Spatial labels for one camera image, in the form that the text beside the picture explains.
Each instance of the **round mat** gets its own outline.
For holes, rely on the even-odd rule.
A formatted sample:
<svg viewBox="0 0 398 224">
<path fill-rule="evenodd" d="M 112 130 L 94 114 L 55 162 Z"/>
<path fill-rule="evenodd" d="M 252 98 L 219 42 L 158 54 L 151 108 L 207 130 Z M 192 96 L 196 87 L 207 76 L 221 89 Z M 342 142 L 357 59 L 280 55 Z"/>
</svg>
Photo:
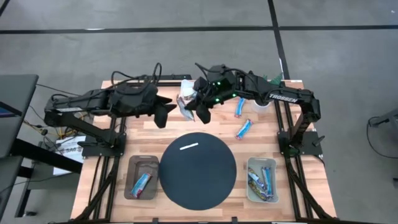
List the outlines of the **round mat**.
<svg viewBox="0 0 398 224">
<path fill-rule="evenodd" d="M 159 164 L 159 180 L 171 201 L 191 210 L 223 202 L 236 179 L 235 158 L 219 138 L 190 133 L 173 141 Z"/>
</svg>

